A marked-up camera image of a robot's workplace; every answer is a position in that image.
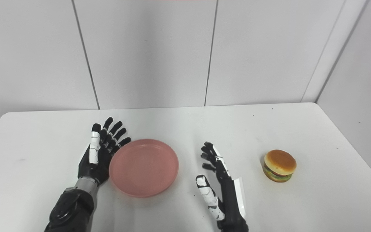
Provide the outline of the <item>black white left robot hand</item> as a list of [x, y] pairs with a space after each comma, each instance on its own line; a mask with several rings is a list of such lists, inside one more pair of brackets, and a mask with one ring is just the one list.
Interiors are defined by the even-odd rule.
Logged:
[[78, 166], [78, 179], [92, 180], [96, 187], [107, 181], [111, 159], [131, 142], [130, 137], [122, 138], [126, 133], [123, 123], [115, 122], [113, 117], [109, 117], [103, 125], [95, 123], [91, 130], [90, 144]]

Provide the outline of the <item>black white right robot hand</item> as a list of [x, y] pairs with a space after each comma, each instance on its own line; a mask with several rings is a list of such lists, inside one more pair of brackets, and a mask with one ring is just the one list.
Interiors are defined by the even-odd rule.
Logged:
[[208, 161], [202, 164], [202, 168], [215, 173], [221, 197], [215, 193], [205, 175], [197, 175], [195, 181], [218, 229], [221, 232], [248, 232], [241, 178], [232, 178], [224, 158], [212, 143], [206, 141], [201, 150], [201, 157]]

